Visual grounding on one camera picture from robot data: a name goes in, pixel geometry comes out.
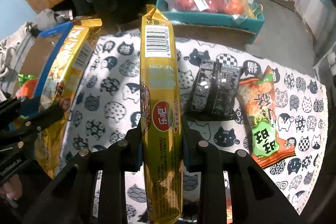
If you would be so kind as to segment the left hand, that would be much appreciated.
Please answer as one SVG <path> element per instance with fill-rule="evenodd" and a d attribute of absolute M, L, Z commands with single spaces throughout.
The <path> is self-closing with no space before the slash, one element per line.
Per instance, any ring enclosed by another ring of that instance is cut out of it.
<path fill-rule="evenodd" d="M 23 186 L 18 174 L 15 174 L 0 188 L 0 195 L 3 199 L 18 200 L 21 198 L 22 192 Z"/>

